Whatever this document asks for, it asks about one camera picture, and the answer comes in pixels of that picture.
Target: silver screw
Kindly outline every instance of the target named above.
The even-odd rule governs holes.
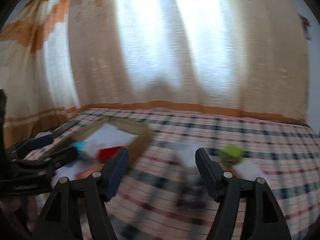
[[[92,177],[94,178],[98,178],[101,176],[101,172],[100,171],[95,171],[94,173],[92,173]]]
[[[264,180],[264,178],[257,178],[257,182],[260,184],[264,184],[266,181]]]
[[[230,178],[232,178],[232,173],[231,172],[225,172],[225,173],[223,173],[223,176],[225,176],[226,178],[228,178],[228,179],[230,179]]]
[[[60,182],[61,184],[66,183],[67,181],[68,181],[68,178],[67,178],[67,177],[62,177],[62,178],[59,179],[59,182]]]
[[[44,175],[46,172],[45,171],[39,171],[38,172],[38,176],[42,176],[42,175]]]

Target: curtain fold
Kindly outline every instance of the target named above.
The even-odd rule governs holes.
[[[306,120],[292,0],[70,0],[69,44],[82,106]]]
[[[0,33],[4,141],[59,126],[79,107],[68,49],[69,0],[31,0]]]

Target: checkered tablecloth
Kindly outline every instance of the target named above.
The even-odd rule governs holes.
[[[199,211],[176,207],[181,167],[175,145],[197,141],[213,156],[227,144],[239,145],[272,181],[271,189],[286,218],[292,239],[302,239],[320,213],[320,140],[309,127],[207,114],[94,108],[76,117],[80,122],[57,138],[77,131],[103,115],[147,122],[154,141],[124,176],[117,195],[106,203],[119,239],[206,239],[218,204],[209,200]],[[32,152],[36,159],[52,146]],[[245,203],[239,206],[233,239],[239,239]],[[90,239],[82,218],[85,239]]]

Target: table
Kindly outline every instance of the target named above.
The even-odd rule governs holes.
[[[271,189],[292,239],[302,239],[320,213],[320,139],[309,127],[208,114],[93,108],[77,116],[78,125],[54,144],[104,115],[147,122],[155,133],[149,149],[124,176],[117,195],[106,203],[119,239],[206,239],[218,204],[209,200],[197,212],[179,210],[175,203],[182,170],[173,156],[175,145],[183,140],[197,141],[213,158],[227,144],[242,147],[245,157],[273,182]],[[37,159],[51,147],[30,153],[28,159]],[[241,202],[234,240],[240,238],[244,210]],[[84,239],[90,239],[86,218],[81,222]]]

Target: green object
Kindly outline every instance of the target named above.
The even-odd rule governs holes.
[[[240,162],[243,156],[244,150],[236,145],[225,146],[220,153],[222,163],[230,167]]]

